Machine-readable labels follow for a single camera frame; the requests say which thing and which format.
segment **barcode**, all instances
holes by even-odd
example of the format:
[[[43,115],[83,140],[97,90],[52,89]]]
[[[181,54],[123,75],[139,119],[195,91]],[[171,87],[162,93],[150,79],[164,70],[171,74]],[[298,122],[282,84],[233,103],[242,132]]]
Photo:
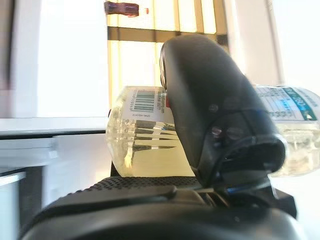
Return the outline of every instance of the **barcode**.
[[[155,91],[138,90],[136,92],[135,101],[132,112],[153,113],[155,105]]]

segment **black mesh fabric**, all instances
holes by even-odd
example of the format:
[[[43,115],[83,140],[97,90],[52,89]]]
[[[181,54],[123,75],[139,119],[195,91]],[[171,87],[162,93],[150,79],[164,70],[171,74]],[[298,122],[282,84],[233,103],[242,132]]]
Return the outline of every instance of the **black mesh fabric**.
[[[175,185],[177,188],[197,188],[200,183],[192,176],[166,176],[166,177],[121,177],[112,176],[99,181],[85,191],[131,189],[152,186]]]

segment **window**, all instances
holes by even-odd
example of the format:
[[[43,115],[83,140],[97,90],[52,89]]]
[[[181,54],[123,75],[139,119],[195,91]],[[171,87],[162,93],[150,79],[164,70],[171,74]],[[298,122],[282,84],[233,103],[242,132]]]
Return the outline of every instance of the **window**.
[[[108,15],[109,102],[124,86],[161,86],[159,56],[175,36],[204,34],[228,51],[223,0],[126,0],[140,16]],[[143,13],[148,8],[149,14]]]

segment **blue label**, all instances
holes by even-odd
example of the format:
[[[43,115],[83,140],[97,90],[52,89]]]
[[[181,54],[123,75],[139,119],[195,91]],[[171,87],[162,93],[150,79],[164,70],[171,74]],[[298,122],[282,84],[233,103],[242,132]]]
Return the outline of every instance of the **blue label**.
[[[311,107],[306,103],[306,101],[301,97],[295,90],[291,87],[283,87],[282,88],[289,97],[294,101],[297,108],[300,110],[303,119],[306,121],[316,121],[316,115],[312,111]]]

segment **water bottle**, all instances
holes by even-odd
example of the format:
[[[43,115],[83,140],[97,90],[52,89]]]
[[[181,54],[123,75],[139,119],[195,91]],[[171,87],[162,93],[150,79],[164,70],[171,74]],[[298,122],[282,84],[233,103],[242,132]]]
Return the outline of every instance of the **water bottle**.
[[[279,132],[288,142],[274,177],[298,176],[320,167],[320,98],[299,87],[256,86]],[[128,86],[112,108],[106,136],[123,177],[194,176],[175,132],[163,87]]]

